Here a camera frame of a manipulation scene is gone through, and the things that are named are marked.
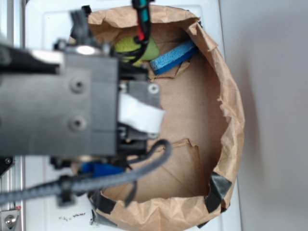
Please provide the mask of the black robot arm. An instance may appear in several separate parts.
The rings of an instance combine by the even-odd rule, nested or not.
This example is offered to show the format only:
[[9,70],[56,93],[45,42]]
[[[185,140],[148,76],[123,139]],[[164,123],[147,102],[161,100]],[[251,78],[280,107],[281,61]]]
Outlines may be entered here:
[[72,162],[115,162],[141,155],[160,132],[160,89],[135,67],[150,41],[148,3],[136,3],[134,51],[98,43],[84,11],[71,13],[75,44],[53,51],[0,45],[0,160],[45,155],[56,167]]

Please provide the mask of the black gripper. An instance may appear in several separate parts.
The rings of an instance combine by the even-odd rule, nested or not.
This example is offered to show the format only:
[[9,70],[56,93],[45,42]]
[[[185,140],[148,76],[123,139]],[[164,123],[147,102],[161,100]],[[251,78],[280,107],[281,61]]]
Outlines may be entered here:
[[161,88],[149,81],[148,70],[122,64],[119,69],[119,153],[142,154],[147,141],[158,138],[165,111]]

